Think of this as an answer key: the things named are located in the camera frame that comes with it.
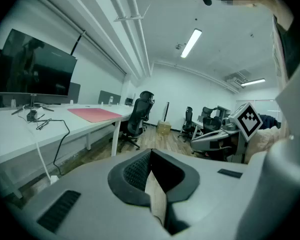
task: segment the ceiling light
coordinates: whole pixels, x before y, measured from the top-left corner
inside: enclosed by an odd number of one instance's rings
[[[258,84],[258,83],[263,83],[263,82],[265,82],[265,81],[266,81],[266,80],[265,80],[264,78],[262,78],[262,79],[253,80],[253,81],[249,81],[249,82],[242,83],[241,86],[254,85],[254,84]]]
[[[194,47],[194,45],[198,41],[201,34],[202,34],[201,30],[199,30],[197,28],[194,29],[193,34],[189,39],[189,42],[186,44],[186,46],[181,54],[182,58],[186,58],[188,56],[188,54],[190,53],[191,49]]]

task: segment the plastic bottle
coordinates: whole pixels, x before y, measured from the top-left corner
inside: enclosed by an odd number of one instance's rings
[[[111,96],[110,99],[109,99],[109,106],[112,106],[112,103],[114,102],[114,97]]]

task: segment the red desk mat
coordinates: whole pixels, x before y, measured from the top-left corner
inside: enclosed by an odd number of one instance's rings
[[[120,114],[112,113],[101,108],[69,108],[68,110],[91,123],[98,123],[122,117]]]

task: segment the large black monitor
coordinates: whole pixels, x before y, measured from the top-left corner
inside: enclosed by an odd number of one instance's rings
[[[77,59],[12,29],[0,55],[0,93],[67,96]]]

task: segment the white cable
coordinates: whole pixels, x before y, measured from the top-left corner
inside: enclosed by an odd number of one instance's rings
[[[22,110],[23,110],[23,116],[25,115],[25,106],[22,107]],[[40,160],[41,160],[41,163],[43,164],[43,167],[44,167],[44,170],[45,170],[45,174],[46,176],[48,177],[48,179],[51,181],[51,177],[48,173],[48,170],[47,170],[47,167],[46,167],[46,164],[45,164],[45,161],[41,155],[41,152],[40,152],[40,148],[39,148],[39,144],[37,142],[37,139],[36,139],[36,136],[34,135],[34,133],[32,132],[32,130],[28,127],[28,124],[26,125],[26,128],[28,129],[28,131],[31,133],[34,141],[35,141],[35,145],[36,145],[36,150],[38,151],[38,154],[39,154],[39,157],[40,157]]]

